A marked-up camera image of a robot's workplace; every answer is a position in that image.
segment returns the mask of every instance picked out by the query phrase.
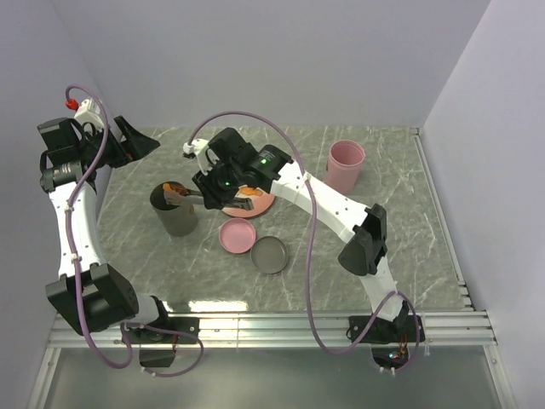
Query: gray marble surface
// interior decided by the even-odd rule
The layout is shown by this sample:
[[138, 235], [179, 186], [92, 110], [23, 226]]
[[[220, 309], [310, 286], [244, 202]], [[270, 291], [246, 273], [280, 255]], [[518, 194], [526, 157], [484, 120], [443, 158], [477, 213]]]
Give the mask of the gray marble surface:
[[[207, 128], [199, 137], [210, 139], [221, 128]], [[287, 144], [273, 130], [239, 129], [256, 147], [272, 143], [286, 152]], [[280, 274], [255, 270], [250, 254], [232, 255], [221, 248], [218, 231], [229, 217], [198, 207], [198, 226], [183, 238], [170, 237], [149, 204], [149, 194], [163, 181], [194, 187], [196, 162], [182, 157], [191, 129], [144, 130], [161, 142], [147, 158], [112, 172], [100, 216], [100, 235], [109, 263], [128, 278], [138, 292], [163, 299], [175, 311], [248, 310], [262, 312], [305, 309], [304, 267], [310, 217], [277, 199], [263, 216], [252, 220], [258, 237], [279, 237], [288, 247], [290, 262]], [[341, 139], [361, 143], [363, 169], [349, 194], [366, 205], [387, 210], [388, 255], [398, 288], [419, 309], [463, 308], [457, 278], [414, 137], [408, 128], [289, 127], [308, 171], [322, 178], [331, 144]], [[343, 243], [325, 226], [318, 226], [313, 252], [313, 306], [317, 310], [368, 309], [359, 280], [336, 258]]]

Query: pink cup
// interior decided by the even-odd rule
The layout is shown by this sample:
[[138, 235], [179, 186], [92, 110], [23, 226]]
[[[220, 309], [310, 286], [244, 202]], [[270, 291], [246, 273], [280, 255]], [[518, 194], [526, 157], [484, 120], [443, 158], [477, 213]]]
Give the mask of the pink cup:
[[365, 159], [364, 149], [354, 141], [338, 141], [330, 149], [327, 159], [327, 174], [324, 183], [337, 192], [350, 192]]

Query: gray cup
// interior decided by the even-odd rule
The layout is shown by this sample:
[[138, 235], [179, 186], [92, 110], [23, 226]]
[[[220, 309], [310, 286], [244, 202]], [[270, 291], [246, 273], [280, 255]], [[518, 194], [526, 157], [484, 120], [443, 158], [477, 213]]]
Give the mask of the gray cup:
[[[180, 184], [176, 181], [166, 181], [164, 183]], [[152, 190], [150, 194], [150, 203], [152, 208], [159, 216], [159, 220], [168, 234], [175, 237], [185, 236], [192, 232], [197, 226], [197, 215], [195, 208], [191, 203], [182, 202], [180, 206], [167, 204], [164, 199], [163, 183]]]

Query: white wall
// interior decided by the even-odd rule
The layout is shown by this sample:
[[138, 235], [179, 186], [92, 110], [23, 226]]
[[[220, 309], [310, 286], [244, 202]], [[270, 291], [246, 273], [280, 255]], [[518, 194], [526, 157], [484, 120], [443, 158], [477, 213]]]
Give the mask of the white wall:
[[472, 296], [522, 408], [543, 407], [545, 2], [492, 0], [424, 126]]
[[52, 3], [111, 108], [139, 126], [226, 109], [421, 126], [489, 1]]
[[68, 84], [93, 81], [42, 0], [3, 4], [0, 61], [0, 406], [21, 408], [53, 323], [44, 286], [57, 279], [60, 256], [55, 212], [38, 183], [45, 145], [36, 126], [70, 115]]

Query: red connector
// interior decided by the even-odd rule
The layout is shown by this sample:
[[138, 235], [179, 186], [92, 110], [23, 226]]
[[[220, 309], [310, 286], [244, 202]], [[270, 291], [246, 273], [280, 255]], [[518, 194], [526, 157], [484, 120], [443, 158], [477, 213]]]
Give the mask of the red connector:
[[77, 109], [79, 108], [79, 104], [73, 98], [66, 100], [65, 104], [68, 109], [72, 109], [73, 111], [77, 111]]

